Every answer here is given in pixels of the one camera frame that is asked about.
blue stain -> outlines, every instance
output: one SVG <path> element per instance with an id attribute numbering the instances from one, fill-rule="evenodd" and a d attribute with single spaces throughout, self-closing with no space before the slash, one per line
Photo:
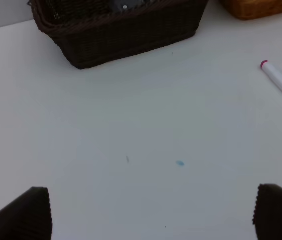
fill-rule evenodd
<path id="1" fill-rule="evenodd" d="M 176 161 L 176 164 L 181 167 L 184 166 L 184 163 L 182 161 Z"/>

dark brown wicker basket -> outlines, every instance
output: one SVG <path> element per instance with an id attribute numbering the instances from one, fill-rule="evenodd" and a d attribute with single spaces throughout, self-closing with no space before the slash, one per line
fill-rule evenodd
<path id="1" fill-rule="evenodd" d="M 109 0 L 30 0 L 38 28 L 78 69 L 193 36 L 206 3 L 207 0 L 155 0 L 113 13 Z"/>

pink marker tip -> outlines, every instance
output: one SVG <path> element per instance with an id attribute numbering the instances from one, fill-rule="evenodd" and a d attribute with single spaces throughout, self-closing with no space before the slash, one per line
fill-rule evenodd
<path id="1" fill-rule="evenodd" d="M 262 68 L 263 64 L 264 64 L 264 63 L 267 63 L 267 62 L 268 62 L 267 60 L 262 61 L 262 62 L 261 62 L 261 68 Z"/>

tan wicker basket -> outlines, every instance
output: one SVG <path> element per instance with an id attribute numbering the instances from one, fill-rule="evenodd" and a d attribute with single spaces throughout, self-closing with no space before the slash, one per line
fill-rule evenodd
<path id="1" fill-rule="evenodd" d="M 220 0 L 220 3 L 231 15 L 241 20 L 282 13 L 282 0 Z"/>

white table surface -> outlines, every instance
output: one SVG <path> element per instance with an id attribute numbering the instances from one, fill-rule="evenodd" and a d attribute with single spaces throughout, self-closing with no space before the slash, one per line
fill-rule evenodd
<path id="1" fill-rule="evenodd" d="M 33 21 L 0 28 L 0 209 L 45 186 L 54 240 L 254 240 L 258 184 L 282 186 L 265 59 L 282 14 L 215 2 L 193 38 L 87 70 Z"/>

